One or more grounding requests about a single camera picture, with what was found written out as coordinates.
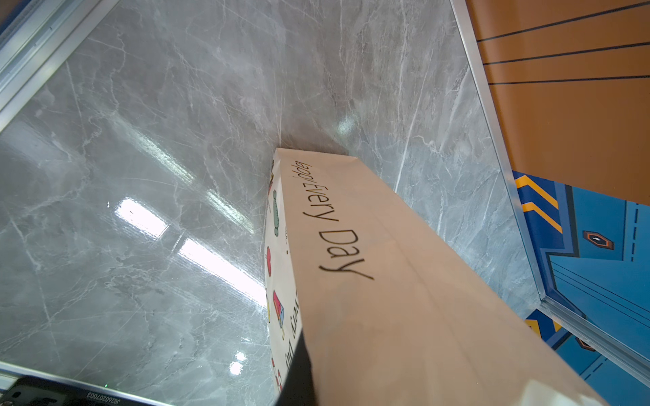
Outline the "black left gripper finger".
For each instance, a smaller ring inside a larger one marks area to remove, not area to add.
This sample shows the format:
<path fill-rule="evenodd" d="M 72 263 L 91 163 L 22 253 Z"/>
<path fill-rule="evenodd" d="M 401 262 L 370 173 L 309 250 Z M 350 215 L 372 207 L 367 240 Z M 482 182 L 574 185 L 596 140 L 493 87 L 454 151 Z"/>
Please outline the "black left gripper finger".
<path fill-rule="evenodd" d="M 283 389 L 275 406 L 317 406 L 317 397 L 311 372 L 311 360 L 304 334 L 297 342 L 297 350 L 288 371 Z"/>

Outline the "white printed paper bag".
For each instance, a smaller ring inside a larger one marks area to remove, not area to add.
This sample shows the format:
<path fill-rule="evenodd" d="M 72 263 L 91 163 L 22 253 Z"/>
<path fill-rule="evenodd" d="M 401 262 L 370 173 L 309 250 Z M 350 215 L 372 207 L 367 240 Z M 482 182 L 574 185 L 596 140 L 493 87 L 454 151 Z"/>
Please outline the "white printed paper bag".
<path fill-rule="evenodd" d="M 355 157 L 274 153 L 263 261 L 279 393 L 303 333 L 318 405 L 603 403 Z"/>

